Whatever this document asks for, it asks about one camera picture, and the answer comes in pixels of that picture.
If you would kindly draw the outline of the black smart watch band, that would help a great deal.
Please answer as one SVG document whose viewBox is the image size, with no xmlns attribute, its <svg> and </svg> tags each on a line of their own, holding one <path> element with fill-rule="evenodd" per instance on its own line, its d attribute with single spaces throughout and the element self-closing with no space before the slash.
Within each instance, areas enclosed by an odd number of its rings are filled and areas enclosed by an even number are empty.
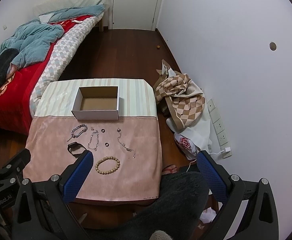
<svg viewBox="0 0 292 240">
<path fill-rule="evenodd" d="M 75 141 L 67 145 L 67 150 L 73 157 L 79 158 L 86 147 Z"/>
</svg>

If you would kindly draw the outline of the dark fuzzy clothing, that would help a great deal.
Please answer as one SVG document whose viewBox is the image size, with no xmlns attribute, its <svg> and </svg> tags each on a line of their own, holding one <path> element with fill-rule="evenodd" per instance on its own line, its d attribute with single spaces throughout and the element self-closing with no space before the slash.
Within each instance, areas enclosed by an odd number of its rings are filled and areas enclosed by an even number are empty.
<svg viewBox="0 0 292 240">
<path fill-rule="evenodd" d="M 163 175 L 159 198 L 115 231 L 113 239 L 190 239 L 208 200 L 199 172 Z"/>
</svg>

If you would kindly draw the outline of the white red printed bag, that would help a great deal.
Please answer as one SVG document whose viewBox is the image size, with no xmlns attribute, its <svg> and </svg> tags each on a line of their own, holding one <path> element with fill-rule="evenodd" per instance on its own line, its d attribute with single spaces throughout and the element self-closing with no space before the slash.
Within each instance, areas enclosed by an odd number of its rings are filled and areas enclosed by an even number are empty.
<svg viewBox="0 0 292 240">
<path fill-rule="evenodd" d="M 196 159 L 197 154 L 199 152 L 197 146 L 188 138 L 178 134 L 174 133 L 173 135 L 175 143 L 177 146 L 181 149 L 181 151 L 184 153 L 186 158 L 189 161 L 193 161 Z"/>
</svg>

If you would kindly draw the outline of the white power strip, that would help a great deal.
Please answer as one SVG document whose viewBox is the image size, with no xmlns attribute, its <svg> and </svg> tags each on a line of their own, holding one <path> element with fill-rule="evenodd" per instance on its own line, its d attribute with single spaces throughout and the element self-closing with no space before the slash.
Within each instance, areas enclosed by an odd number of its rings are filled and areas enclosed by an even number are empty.
<svg viewBox="0 0 292 240">
<path fill-rule="evenodd" d="M 232 156 L 231 146 L 227 133 L 221 119 L 220 113 L 215 105 L 213 99 L 209 99 L 207 102 L 208 112 L 210 115 L 211 123 L 214 128 L 215 135 L 217 137 L 220 153 L 218 154 L 222 159 L 226 159 Z"/>
</svg>

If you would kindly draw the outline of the foot in red sandal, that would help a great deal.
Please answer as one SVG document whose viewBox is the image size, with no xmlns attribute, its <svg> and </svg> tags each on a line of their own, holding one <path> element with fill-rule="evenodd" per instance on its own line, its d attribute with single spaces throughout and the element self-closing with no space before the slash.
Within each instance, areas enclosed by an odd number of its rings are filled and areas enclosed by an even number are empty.
<svg viewBox="0 0 292 240">
<path fill-rule="evenodd" d="M 177 173 L 178 169 L 176 165 L 169 165 L 162 169 L 162 175 L 167 175 L 167 174 L 174 174 Z"/>
</svg>

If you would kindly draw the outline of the pink striped table cloth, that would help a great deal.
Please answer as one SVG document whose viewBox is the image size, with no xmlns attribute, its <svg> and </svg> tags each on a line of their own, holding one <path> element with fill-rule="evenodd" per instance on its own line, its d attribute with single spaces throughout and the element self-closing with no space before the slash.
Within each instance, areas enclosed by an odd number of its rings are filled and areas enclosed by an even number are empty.
<svg viewBox="0 0 292 240">
<path fill-rule="evenodd" d="M 77 120 L 72 114 L 79 87 L 118 86 L 118 120 Z M 33 182 L 61 174 L 75 162 L 67 145 L 76 141 L 93 154 L 93 167 L 77 198 L 84 202 L 134 202 L 159 195 L 162 148 L 152 87 L 142 79 L 86 79 L 48 85 L 30 125 Z"/>
</svg>

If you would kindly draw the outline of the white cardboard box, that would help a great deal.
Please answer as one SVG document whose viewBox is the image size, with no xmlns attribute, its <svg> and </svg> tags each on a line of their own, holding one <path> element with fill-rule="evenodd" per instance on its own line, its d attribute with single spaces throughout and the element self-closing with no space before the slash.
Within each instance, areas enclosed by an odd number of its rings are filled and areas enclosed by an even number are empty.
<svg viewBox="0 0 292 240">
<path fill-rule="evenodd" d="M 79 87 L 71 112 L 77 120 L 118 120 L 119 87 Z"/>
</svg>

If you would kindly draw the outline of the brown checkered fabric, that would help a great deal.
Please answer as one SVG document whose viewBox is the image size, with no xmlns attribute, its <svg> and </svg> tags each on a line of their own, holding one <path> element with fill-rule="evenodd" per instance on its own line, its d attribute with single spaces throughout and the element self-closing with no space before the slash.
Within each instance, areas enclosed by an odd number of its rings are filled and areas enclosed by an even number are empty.
<svg viewBox="0 0 292 240">
<path fill-rule="evenodd" d="M 202 90 L 186 73 L 175 72 L 162 60 L 159 78 L 153 86 L 156 103 L 166 102 L 167 109 L 178 130 L 183 130 L 199 120 L 205 106 Z"/>
</svg>

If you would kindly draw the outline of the teal quilt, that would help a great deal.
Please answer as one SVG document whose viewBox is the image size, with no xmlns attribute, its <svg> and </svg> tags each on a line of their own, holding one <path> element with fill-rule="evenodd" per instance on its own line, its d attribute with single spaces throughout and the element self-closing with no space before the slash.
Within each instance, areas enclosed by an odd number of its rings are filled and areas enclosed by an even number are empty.
<svg viewBox="0 0 292 240">
<path fill-rule="evenodd" d="M 63 27 L 58 24 L 59 22 L 78 16 L 98 16 L 104 11 L 103 4 L 52 11 L 49 13 L 51 18 L 47 23 L 32 20 L 19 26 L 11 37 L 1 43 L 0 55 L 9 48 L 16 49 L 18 54 L 11 60 L 11 63 L 19 69 L 42 62 L 45 60 L 51 44 L 65 33 Z"/>
</svg>

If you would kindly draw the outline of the white door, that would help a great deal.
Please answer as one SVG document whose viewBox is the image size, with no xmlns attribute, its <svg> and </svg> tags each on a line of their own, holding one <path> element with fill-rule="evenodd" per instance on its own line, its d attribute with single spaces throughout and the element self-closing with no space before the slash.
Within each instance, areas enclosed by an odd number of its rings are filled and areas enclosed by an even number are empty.
<svg viewBox="0 0 292 240">
<path fill-rule="evenodd" d="M 112 28 L 151 30 L 158 0 L 113 0 Z"/>
</svg>

